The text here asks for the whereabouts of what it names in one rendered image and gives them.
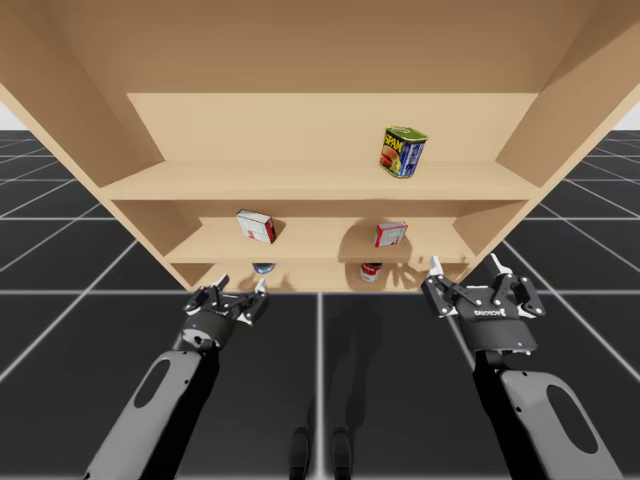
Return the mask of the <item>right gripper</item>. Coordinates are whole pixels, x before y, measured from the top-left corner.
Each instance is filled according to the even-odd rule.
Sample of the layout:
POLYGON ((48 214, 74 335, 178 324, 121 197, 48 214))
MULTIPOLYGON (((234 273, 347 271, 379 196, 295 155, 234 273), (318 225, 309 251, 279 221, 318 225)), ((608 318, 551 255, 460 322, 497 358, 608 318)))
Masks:
POLYGON ((538 344, 520 319, 546 314, 533 282, 514 274, 495 253, 488 256, 488 270, 493 276, 491 288, 462 287, 444 276, 439 258, 432 256, 428 275, 421 284, 431 312, 439 318, 458 315, 472 351, 535 351, 538 344))

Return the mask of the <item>pale wooden shelf unit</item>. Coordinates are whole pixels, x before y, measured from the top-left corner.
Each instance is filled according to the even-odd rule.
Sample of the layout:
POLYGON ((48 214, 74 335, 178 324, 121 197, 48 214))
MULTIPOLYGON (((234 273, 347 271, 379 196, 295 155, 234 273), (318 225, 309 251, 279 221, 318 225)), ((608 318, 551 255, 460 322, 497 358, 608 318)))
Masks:
POLYGON ((639 101, 640 0, 0 0, 0 102, 187 289, 462 280, 639 101))

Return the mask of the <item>red and white carton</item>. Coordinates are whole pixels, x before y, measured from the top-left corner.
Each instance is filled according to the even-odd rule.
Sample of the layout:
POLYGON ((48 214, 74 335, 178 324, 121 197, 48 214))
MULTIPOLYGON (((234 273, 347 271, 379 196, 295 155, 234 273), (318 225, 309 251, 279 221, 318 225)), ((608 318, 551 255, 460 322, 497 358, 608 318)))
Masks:
POLYGON ((404 239, 407 228, 404 221, 377 224, 374 246, 380 248, 399 244, 404 239))
POLYGON ((275 225, 270 216, 242 209, 236 219, 245 237, 267 244, 275 242, 275 225))

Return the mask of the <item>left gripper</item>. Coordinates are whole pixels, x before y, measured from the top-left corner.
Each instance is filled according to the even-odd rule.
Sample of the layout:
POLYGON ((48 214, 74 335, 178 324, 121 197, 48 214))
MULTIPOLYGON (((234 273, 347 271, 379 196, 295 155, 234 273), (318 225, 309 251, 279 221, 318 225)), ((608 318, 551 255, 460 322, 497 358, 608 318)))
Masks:
POLYGON ((186 303, 180 338, 196 351, 222 349, 239 322, 253 326, 268 306, 265 279, 242 299, 221 295, 229 281, 229 275, 224 274, 217 282, 199 287, 186 303))

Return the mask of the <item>green and blue rectangular can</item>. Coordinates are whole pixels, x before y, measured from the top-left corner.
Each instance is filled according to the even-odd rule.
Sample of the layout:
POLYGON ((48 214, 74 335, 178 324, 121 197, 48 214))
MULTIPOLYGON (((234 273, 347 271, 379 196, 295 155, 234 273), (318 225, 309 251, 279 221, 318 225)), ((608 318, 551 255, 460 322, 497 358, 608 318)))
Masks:
POLYGON ((396 178, 414 175, 428 136, 404 126, 386 128, 379 165, 396 178))

